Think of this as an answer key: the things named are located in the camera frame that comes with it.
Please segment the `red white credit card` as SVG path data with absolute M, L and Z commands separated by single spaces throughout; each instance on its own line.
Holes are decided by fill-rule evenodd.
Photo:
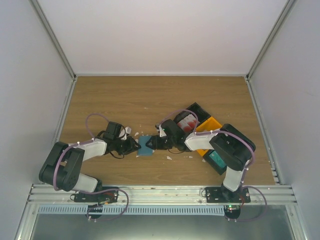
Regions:
M 184 131 L 184 132 L 192 132 L 194 128 L 198 125 L 198 121 L 194 115 L 189 114 L 180 120 L 177 125 Z

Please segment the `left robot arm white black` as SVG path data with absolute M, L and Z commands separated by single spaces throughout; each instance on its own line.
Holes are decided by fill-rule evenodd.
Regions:
M 130 135 L 131 129 L 110 121 L 105 130 L 84 142 L 67 144 L 56 142 L 42 165 L 38 178 L 53 186 L 54 190 L 75 191 L 74 202 L 98 204 L 117 201 L 119 189 L 105 192 L 98 178 L 81 173 L 84 161 L 104 155 L 115 159 L 141 149 L 141 145 Z

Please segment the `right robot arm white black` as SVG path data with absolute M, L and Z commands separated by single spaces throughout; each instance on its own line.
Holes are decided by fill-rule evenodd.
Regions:
M 226 165 L 221 184 L 221 196 L 228 203 L 234 202 L 243 189 L 245 172 L 256 160 L 255 144 L 231 124 L 224 124 L 215 130 L 185 132 L 173 120 L 159 125 L 159 134 L 153 135 L 145 146 L 152 150 L 181 152 L 213 150 Z

